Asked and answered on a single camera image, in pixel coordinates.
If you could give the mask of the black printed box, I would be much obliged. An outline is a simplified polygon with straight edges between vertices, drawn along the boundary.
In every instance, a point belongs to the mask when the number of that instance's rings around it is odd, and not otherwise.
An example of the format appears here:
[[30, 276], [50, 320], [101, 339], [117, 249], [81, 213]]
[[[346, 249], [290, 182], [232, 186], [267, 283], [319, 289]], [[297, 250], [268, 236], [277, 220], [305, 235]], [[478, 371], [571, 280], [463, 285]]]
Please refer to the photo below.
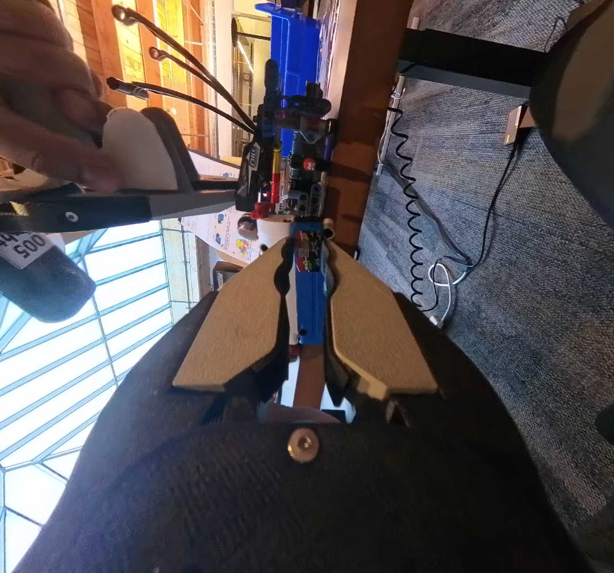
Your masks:
[[216, 262], [211, 271], [212, 291], [220, 291], [228, 280], [237, 273], [240, 273], [243, 269], [244, 266], [242, 264], [235, 264], [227, 261]]

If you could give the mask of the blue plastic bin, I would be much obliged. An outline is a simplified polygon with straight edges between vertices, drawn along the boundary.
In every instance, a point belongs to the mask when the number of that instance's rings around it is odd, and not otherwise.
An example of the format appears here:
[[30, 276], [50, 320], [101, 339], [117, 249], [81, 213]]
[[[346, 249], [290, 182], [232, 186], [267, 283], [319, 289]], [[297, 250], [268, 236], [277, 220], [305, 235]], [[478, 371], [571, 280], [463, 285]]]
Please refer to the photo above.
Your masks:
[[318, 21], [272, 2], [257, 4], [255, 9], [272, 20], [269, 59], [278, 67], [279, 89], [286, 103], [300, 113], [322, 118], [324, 113], [318, 108], [321, 96], [311, 96], [310, 86], [318, 76]]

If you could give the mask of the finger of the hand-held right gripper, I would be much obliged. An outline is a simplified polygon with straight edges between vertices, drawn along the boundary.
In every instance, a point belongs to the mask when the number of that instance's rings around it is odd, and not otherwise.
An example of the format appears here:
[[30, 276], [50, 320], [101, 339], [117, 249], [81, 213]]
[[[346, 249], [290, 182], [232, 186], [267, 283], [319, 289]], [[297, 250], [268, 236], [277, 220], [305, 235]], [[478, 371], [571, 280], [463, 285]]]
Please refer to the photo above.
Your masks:
[[234, 190], [149, 194], [150, 211], [154, 220], [217, 214], [234, 204]]

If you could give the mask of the person's right hand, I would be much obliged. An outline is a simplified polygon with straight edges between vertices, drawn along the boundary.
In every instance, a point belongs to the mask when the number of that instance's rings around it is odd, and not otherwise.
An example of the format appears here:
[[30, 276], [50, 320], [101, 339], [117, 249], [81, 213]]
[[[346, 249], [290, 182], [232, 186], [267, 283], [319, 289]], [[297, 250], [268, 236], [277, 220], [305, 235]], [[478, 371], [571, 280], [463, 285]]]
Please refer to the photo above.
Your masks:
[[55, 12], [1, 0], [1, 191], [115, 191], [119, 174], [95, 141], [109, 110]]

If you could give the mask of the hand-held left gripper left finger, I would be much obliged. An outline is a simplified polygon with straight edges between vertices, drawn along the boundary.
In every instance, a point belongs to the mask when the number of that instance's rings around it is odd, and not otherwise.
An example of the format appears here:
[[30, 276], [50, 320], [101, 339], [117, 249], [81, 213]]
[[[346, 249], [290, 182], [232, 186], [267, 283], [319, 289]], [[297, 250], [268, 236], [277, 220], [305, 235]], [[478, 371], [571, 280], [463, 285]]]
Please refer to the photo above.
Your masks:
[[278, 241], [227, 282], [213, 301], [172, 385], [224, 390], [243, 371], [261, 372], [288, 351], [286, 297], [294, 244]]

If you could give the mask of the large grid window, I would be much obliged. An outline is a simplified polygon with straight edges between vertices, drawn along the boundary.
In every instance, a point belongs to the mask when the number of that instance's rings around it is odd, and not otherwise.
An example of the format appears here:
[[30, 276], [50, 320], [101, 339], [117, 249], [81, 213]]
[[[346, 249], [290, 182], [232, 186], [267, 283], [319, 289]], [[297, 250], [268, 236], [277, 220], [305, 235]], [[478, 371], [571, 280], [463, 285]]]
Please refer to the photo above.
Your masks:
[[196, 250], [177, 219], [91, 232], [65, 246], [96, 283], [73, 317], [42, 323], [1, 299], [1, 572], [49, 519], [128, 371], [200, 299]]

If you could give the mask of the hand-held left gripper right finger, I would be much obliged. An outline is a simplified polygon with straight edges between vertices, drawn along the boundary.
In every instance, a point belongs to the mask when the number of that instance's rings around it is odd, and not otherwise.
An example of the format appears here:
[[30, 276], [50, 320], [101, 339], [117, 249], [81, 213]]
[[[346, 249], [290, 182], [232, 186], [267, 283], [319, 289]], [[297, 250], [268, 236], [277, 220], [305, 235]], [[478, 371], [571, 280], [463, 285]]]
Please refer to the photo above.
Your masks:
[[371, 399], [436, 394], [438, 385], [392, 291], [334, 242], [328, 297], [334, 359], [351, 387]]

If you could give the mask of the black desk leg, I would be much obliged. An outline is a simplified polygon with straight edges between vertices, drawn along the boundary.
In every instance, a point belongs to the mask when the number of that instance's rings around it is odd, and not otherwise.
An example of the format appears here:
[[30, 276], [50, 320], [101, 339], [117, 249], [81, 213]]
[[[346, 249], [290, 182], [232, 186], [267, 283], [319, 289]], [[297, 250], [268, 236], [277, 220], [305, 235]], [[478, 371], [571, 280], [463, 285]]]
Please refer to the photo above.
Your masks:
[[406, 29], [397, 72], [485, 93], [528, 100], [548, 54], [433, 29]]

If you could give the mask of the brown cardboard box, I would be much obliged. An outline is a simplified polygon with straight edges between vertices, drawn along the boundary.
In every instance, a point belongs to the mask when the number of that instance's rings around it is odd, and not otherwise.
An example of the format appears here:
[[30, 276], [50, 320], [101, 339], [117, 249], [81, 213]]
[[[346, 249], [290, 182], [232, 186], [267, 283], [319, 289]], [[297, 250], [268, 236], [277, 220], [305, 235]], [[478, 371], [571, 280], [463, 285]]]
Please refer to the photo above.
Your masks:
[[516, 144], [534, 127], [535, 120], [533, 119], [529, 104], [524, 103], [514, 107], [507, 116], [503, 146], [511, 147]]

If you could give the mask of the toy brick car model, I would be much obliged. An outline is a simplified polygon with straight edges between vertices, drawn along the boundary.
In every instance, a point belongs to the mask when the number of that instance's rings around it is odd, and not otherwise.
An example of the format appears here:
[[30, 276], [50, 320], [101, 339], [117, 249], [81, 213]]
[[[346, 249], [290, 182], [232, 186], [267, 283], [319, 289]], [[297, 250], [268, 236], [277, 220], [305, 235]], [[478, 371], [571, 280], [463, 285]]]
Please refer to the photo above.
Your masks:
[[294, 240], [296, 341], [321, 346], [326, 333], [326, 240], [334, 234], [323, 217], [336, 120], [326, 118], [331, 103], [318, 83], [307, 82], [304, 94], [286, 93], [279, 66], [269, 59], [264, 71], [264, 102], [256, 115], [234, 119], [187, 94], [148, 83], [107, 79], [112, 90], [144, 99], [149, 92], [209, 109], [246, 130], [251, 140], [242, 153], [236, 209], [256, 224], [261, 247], [273, 240]]

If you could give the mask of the white illustrated leaflet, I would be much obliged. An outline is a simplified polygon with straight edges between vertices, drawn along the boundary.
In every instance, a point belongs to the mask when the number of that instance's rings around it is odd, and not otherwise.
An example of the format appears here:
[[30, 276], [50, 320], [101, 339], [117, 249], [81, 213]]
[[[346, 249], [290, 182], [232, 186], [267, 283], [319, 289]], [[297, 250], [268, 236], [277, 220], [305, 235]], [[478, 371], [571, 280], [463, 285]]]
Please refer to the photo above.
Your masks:
[[[192, 162], [197, 172], [204, 177], [238, 178], [240, 168], [235, 166], [238, 161], [226, 162], [189, 150]], [[206, 215], [183, 216], [182, 226], [215, 249], [224, 261], [236, 264], [249, 264], [260, 255], [256, 240], [243, 239], [238, 231], [238, 221], [242, 216], [234, 205]]]

